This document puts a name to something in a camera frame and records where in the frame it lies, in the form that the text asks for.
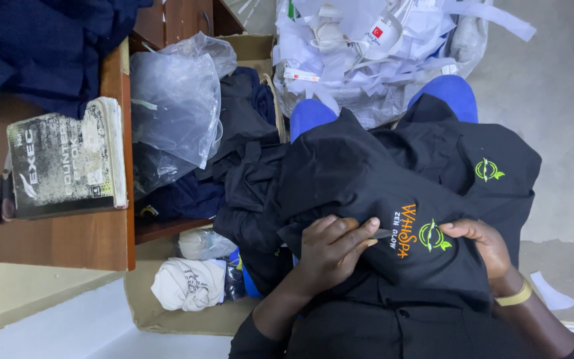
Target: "cardboard box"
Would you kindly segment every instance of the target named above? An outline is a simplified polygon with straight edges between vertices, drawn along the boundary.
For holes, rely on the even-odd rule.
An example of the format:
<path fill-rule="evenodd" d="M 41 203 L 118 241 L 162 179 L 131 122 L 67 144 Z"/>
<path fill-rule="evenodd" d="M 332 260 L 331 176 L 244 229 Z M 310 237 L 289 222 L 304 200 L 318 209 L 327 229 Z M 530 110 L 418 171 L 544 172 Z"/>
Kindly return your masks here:
<path fill-rule="evenodd" d="M 273 87 L 272 60 L 270 57 L 274 38 L 261 35 L 234 35 L 222 37 L 236 51 L 239 66 L 258 70 L 259 77 L 268 81 L 274 93 L 276 125 L 283 142 L 289 141 L 284 130 L 283 115 Z M 163 309 L 150 290 L 154 275 L 161 264 L 174 257 L 172 238 L 160 238 L 137 246 L 137 268 L 126 273 L 125 290 L 132 318 L 140 330 L 158 333 L 234 335 L 240 324 L 258 305 L 258 298 L 243 298 L 210 306 L 200 312 L 169 311 Z"/>

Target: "wooden desk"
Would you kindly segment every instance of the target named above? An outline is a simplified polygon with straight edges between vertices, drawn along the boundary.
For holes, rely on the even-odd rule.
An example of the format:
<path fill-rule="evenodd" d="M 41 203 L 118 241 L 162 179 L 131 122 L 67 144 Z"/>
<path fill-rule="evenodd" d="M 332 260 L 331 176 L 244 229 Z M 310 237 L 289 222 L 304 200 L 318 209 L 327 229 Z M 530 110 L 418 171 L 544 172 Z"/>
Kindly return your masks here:
<path fill-rule="evenodd" d="M 159 19 L 163 24 L 162 16 L 157 17 L 157 11 L 160 8 L 157 7 L 156 1 L 154 8 L 140 10 L 136 31 L 147 28 L 148 21 L 153 22 L 155 19 Z M 200 19 L 204 19 L 202 12 L 205 9 L 209 10 L 205 11 L 208 16 L 212 16 L 211 0 L 168 0 L 166 5 L 168 3 L 170 3 L 168 8 L 180 12 L 190 8 L 193 9 L 192 14 L 196 13 L 194 14 L 196 21 L 193 22 L 192 27 L 183 28 L 182 37 L 179 36 L 180 39 L 194 35 L 200 26 L 207 26 L 207 21 L 203 25 L 200 22 Z M 234 20 L 227 18 L 227 16 L 233 16 L 231 12 L 228 13 L 227 6 L 221 0 L 213 0 L 213 4 L 216 4 L 214 6 L 216 19 L 211 21 L 211 26 L 220 29 L 215 36 L 242 33 L 243 27 L 240 22 L 235 17 Z M 141 19 L 142 13 L 151 17 L 151 20 Z M 223 25 L 217 26 L 217 21 L 222 21 Z M 160 44 L 165 44 L 165 39 L 158 38 L 158 36 L 163 36 L 166 29 L 158 31 L 158 23 L 154 24 L 152 28 L 153 31 L 146 31 L 144 35 L 136 33 L 133 36 L 141 37 L 140 40 L 145 38 L 151 47 L 157 49 Z M 168 38 L 175 37 L 174 32 L 167 33 L 166 36 Z M 131 41 L 130 43 L 139 44 L 138 41 Z M 103 61 L 100 92 L 101 96 L 116 98 L 123 110 L 124 128 L 126 129 L 124 131 L 124 156 L 129 208 L 33 221 L 15 220 L 0 225 L 0 262 L 114 271 L 133 270 L 135 268 L 135 245 L 137 243 L 155 240 L 162 236 L 210 223 L 209 220 L 181 218 L 168 224 L 135 224 L 128 46 L 126 39 Z M 19 100 L 11 94 L 0 94 L 0 174 L 8 152 L 6 127 L 16 121 L 32 118 L 42 113 L 40 108 Z"/>

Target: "hand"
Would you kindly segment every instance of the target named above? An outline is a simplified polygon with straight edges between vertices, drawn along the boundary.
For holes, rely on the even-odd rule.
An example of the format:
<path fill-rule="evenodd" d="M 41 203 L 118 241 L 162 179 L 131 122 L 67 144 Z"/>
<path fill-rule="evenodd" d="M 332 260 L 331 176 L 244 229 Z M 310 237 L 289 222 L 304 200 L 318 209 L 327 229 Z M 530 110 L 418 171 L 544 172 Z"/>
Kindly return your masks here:
<path fill-rule="evenodd" d="M 380 221 L 371 218 L 362 226 L 354 218 L 327 216 L 302 232 L 300 261 L 291 271 L 300 289 L 309 296 L 328 290 L 352 273 L 358 258 L 378 240 L 370 237 Z"/>
<path fill-rule="evenodd" d="M 504 277 L 512 267 L 506 243 L 499 232 L 481 220 L 458 219 L 439 226 L 440 230 L 453 237 L 466 237 L 475 241 L 487 267 L 489 280 Z"/>

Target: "person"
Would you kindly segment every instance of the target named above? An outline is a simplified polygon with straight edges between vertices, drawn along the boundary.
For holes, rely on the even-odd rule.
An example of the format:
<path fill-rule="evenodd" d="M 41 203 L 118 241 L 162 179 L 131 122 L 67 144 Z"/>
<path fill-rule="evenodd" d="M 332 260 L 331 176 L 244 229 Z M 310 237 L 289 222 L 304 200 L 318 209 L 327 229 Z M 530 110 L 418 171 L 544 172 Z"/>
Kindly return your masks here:
<path fill-rule="evenodd" d="M 492 314 L 436 301 L 378 305 L 351 296 L 312 307 L 318 294 L 350 276 L 361 253 L 377 241 L 371 236 L 378 227 L 377 218 L 359 225 L 333 215 L 309 226 L 302 235 L 300 261 L 240 326 L 230 359 L 574 359 L 574 333 L 532 293 L 511 264 L 502 236 L 469 219 L 439 228 L 453 238 L 475 241 L 493 296 L 505 299 Z M 305 309 L 307 315 L 291 334 Z"/>

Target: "turkish flag label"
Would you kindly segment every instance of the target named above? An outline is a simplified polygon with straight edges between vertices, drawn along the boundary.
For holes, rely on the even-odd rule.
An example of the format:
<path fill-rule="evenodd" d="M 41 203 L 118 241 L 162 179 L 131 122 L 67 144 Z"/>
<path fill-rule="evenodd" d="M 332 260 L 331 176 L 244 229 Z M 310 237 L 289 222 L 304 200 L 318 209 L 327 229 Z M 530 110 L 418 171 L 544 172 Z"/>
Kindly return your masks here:
<path fill-rule="evenodd" d="M 376 26 L 376 28 L 373 29 L 373 31 L 371 31 L 371 33 L 372 33 L 375 37 L 380 38 L 380 35 L 382 35 L 382 30 L 381 30 L 378 26 Z"/>

